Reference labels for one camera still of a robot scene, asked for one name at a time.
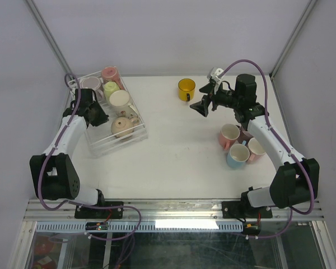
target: gray wall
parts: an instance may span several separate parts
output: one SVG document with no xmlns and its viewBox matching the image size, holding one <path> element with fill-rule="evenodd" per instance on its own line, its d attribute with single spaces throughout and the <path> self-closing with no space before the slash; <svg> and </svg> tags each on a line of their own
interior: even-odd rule
<svg viewBox="0 0 336 269">
<path fill-rule="evenodd" d="M 34 195 L 30 156 L 53 139 L 63 71 L 24 1 L 0 1 L 0 268 L 6 268 Z"/>
<path fill-rule="evenodd" d="M 319 199 L 336 247 L 336 1 L 320 1 L 276 77 L 295 148 L 321 166 Z"/>
<path fill-rule="evenodd" d="M 268 73 L 308 0 L 34 0 L 77 73 L 206 75 L 237 59 Z M 241 64 L 233 73 L 254 72 Z"/>
</svg>

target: clear plastic tray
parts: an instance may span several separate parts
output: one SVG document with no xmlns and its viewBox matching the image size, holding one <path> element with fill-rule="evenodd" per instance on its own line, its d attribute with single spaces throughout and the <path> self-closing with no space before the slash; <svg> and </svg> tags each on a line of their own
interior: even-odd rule
<svg viewBox="0 0 336 269">
<path fill-rule="evenodd" d="M 87 76 L 80 77 L 78 80 L 81 81 L 85 77 L 92 77 L 92 76 L 98 77 L 103 83 L 103 80 L 101 78 L 101 71 L 87 75 Z M 125 90 L 128 91 L 122 78 L 121 78 L 121 82 Z M 68 84 L 71 89 L 74 89 L 76 87 L 75 80 L 70 81 Z M 129 129 L 129 130 L 133 129 L 132 133 L 127 134 L 120 138 L 115 137 L 115 135 L 112 134 L 111 132 L 111 124 L 115 119 L 117 119 L 117 116 L 114 110 L 112 109 L 112 107 L 106 102 L 105 99 L 99 100 L 99 103 L 101 107 L 103 108 L 104 112 L 109 116 L 109 121 L 97 127 L 93 127 L 90 125 L 86 129 L 86 132 L 85 132 L 86 140 L 88 143 L 88 147 L 93 156 L 99 157 L 99 156 L 105 155 L 109 151 L 115 150 L 118 147 L 130 144 L 135 141 L 141 141 L 148 137 L 147 128 L 146 128 L 146 125 L 140 113 L 138 115 L 139 125 Z"/>
</svg>

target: cup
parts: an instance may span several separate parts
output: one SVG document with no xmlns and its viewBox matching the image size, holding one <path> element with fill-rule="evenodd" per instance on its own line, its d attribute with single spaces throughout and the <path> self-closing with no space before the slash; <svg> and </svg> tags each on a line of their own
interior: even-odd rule
<svg viewBox="0 0 336 269">
<path fill-rule="evenodd" d="M 230 148 L 226 162 L 231 168 L 243 168 L 246 164 L 249 159 L 250 152 L 245 145 L 246 141 L 243 141 L 242 144 L 235 144 Z"/>
<path fill-rule="evenodd" d="M 104 68 L 101 71 L 101 77 L 104 83 L 107 83 L 109 81 L 114 81 L 117 83 L 117 85 L 119 86 L 121 90 L 124 90 L 117 67 L 109 66 L 109 67 Z"/>
<path fill-rule="evenodd" d="M 244 130 L 242 126 L 239 126 L 239 131 L 240 131 L 240 135 L 237 138 L 237 141 L 241 144 L 243 141 L 246 141 L 246 143 L 249 143 L 250 139 L 254 137 L 248 131 Z"/>
<path fill-rule="evenodd" d="M 191 101 L 194 97 L 195 82 L 189 78 L 184 78 L 178 83 L 178 94 L 182 101 Z"/>
<path fill-rule="evenodd" d="M 119 117 L 111 124 L 111 131 L 117 137 L 123 137 L 133 132 L 133 127 L 139 125 L 139 118 L 133 117 L 127 119 L 125 117 Z"/>
<path fill-rule="evenodd" d="M 109 98 L 109 103 L 119 117 L 138 117 L 137 108 L 133 105 L 130 94 L 125 90 L 115 91 Z"/>
<path fill-rule="evenodd" d="M 107 103 L 109 103 L 111 94 L 114 93 L 115 91 L 119 91 L 119 90 L 120 90 L 119 86 L 114 81 L 109 81 L 105 84 L 103 93 L 105 94 Z"/>
<path fill-rule="evenodd" d="M 83 89 L 93 89 L 99 98 L 104 98 L 102 83 L 98 77 L 85 77 L 80 81 L 80 86 Z"/>
<path fill-rule="evenodd" d="M 256 162 L 266 153 L 263 147 L 258 142 L 258 140 L 256 140 L 256 138 L 250 139 L 248 143 L 248 149 L 250 151 L 250 157 L 248 159 L 248 164 L 252 164 Z"/>
<path fill-rule="evenodd" d="M 228 150 L 239 137 L 240 131 L 234 124 L 225 124 L 219 133 L 219 144 L 224 150 Z"/>
</svg>

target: white table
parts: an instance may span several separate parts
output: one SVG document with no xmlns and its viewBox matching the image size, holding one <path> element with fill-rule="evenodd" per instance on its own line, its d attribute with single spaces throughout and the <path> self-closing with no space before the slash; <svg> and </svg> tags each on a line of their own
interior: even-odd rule
<svg viewBox="0 0 336 269">
<path fill-rule="evenodd" d="M 81 184 L 103 191 L 105 198 L 238 198 L 250 186 L 269 186 L 275 169 L 265 155 L 256 164 L 232 170 L 218 144 L 225 123 L 236 123 L 232 109 L 218 107 L 207 118 L 189 107 L 202 95 L 205 76 L 190 76 L 196 83 L 194 99 L 178 98 L 177 84 L 184 77 L 125 77 L 124 82 L 148 128 L 148 139 L 128 144 L 94 159 L 85 136 L 73 154 Z M 225 79 L 235 86 L 236 76 Z M 287 137 L 269 77 L 268 110 L 275 126 Z M 264 104 L 264 86 L 256 77 L 258 102 Z"/>
</svg>

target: robotic arm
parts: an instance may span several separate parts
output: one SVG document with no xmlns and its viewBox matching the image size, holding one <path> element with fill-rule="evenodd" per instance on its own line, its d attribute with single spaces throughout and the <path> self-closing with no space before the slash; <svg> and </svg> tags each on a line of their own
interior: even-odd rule
<svg viewBox="0 0 336 269">
<path fill-rule="evenodd" d="M 78 109 L 73 116 L 78 100 L 78 90 L 75 91 L 75 101 L 63 113 L 62 124 L 55 139 L 42 155 L 30 159 L 30 169 L 34 182 L 36 196 L 39 197 L 40 172 L 44 161 L 52 152 L 42 176 L 41 193 L 43 199 L 73 200 L 84 205 L 103 205 L 104 196 L 98 189 L 80 184 L 80 179 L 71 162 L 73 151 L 89 124 L 99 126 L 108 121 L 108 116 L 97 101 L 92 89 L 81 89 Z"/>
<path fill-rule="evenodd" d="M 208 107 L 212 103 L 212 111 L 217 107 L 232 108 L 236 120 L 250 132 L 266 150 L 277 171 L 270 187 L 252 189 L 241 194 L 241 210 L 254 211 L 256 208 L 276 205 L 279 208 L 291 207 L 310 200 L 310 191 L 306 178 L 297 163 L 291 157 L 293 153 L 305 168 L 314 190 L 314 198 L 318 193 L 319 164 L 315 159 L 306 159 L 297 152 L 282 135 L 275 131 L 281 140 L 288 145 L 288 152 L 281 141 L 273 134 L 265 118 L 265 108 L 256 102 L 256 83 L 252 75 L 241 74 L 236 78 L 234 90 L 222 87 L 223 69 L 214 68 L 207 76 L 209 83 L 199 89 L 205 93 L 202 100 L 190 107 L 203 116 L 208 115 Z"/>
</svg>

